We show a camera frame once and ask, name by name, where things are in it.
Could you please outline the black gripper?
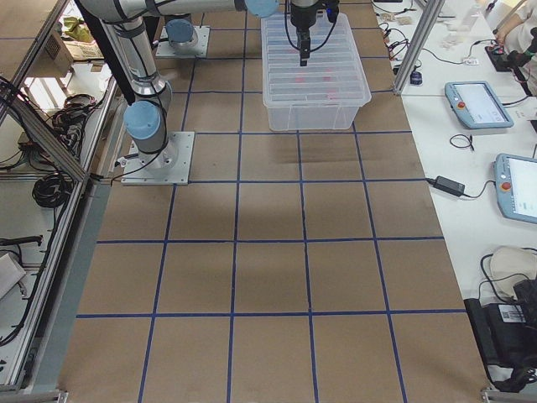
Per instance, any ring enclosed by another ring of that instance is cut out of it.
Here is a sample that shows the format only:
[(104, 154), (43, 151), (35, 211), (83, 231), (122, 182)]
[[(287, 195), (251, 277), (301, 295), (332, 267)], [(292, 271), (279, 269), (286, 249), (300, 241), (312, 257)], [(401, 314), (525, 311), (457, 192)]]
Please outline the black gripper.
[(310, 44), (310, 28), (316, 23), (316, 15), (325, 7), (323, 1), (292, 1), (290, 4), (290, 22), (295, 27), (297, 48), (300, 52), (300, 66), (306, 67)]

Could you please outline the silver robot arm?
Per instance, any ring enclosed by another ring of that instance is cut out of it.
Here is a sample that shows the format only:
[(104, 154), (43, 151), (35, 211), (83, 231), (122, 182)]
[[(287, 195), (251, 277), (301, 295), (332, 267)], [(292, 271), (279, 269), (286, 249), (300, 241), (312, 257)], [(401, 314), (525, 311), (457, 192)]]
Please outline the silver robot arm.
[(98, 43), (107, 42), (109, 49), (102, 53), (112, 66), (126, 96), (128, 107), (123, 114), (125, 129), (138, 148), (143, 169), (160, 171), (173, 165), (178, 151), (169, 140), (167, 112), (172, 99), (170, 84), (155, 65), (152, 42), (144, 18), (163, 17), (160, 1), (79, 1), (81, 11), (96, 20), (91, 33)]

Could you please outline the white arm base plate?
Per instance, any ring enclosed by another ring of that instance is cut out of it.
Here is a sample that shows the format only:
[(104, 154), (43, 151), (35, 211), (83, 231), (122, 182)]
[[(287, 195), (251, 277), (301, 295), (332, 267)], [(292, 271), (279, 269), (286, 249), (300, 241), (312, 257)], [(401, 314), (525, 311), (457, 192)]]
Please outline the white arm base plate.
[(190, 41), (178, 42), (170, 40), (166, 28), (163, 28), (155, 57), (157, 59), (206, 58), (210, 31), (209, 26), (195, 26)]
[(129, 154), (120, 163), (123, 174), (119, 178), (126, 186), (187, 185), (195, 142), (194, 132), (168, 132), (168, 144), (160, 155), (139, 154), (138, 147), (131, 142)]

